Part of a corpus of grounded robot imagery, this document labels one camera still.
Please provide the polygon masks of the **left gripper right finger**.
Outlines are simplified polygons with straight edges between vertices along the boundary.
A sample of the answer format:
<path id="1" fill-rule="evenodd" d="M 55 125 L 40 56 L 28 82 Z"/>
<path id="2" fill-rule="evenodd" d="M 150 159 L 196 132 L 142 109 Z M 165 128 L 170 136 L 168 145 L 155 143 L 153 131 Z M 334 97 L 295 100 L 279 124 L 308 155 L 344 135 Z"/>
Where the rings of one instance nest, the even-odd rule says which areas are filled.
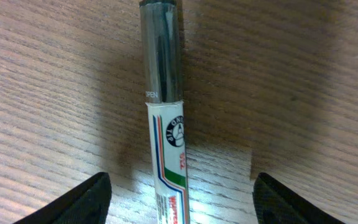
<path id="1" fill-rule="evenodd" d="M 265 172 L 257 176 L 252 198 L 259 224 L 344 224 Z"/>

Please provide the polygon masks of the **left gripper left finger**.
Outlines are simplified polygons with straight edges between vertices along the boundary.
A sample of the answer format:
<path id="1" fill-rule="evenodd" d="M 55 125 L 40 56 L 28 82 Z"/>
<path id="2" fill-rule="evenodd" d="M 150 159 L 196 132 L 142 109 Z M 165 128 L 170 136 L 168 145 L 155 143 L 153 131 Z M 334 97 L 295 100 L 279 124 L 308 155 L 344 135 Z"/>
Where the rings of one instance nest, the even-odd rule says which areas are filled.
<path id="1" fill-rule="evenodd" d="M 111 195 L 109 174 L 98 172 L 15 224 L 105 224 Z"/>

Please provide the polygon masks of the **black whiteboard marker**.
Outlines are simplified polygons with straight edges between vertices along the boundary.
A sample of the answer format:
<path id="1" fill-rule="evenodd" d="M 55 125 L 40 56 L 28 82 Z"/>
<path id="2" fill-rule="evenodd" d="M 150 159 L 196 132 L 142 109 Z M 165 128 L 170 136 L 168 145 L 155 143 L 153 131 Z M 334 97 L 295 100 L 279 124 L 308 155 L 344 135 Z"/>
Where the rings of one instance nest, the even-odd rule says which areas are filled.
<path id="1" fill-rule="evenodd" d="M 158 223 L 190 222 L 178 4 L 139 3 Z"/>

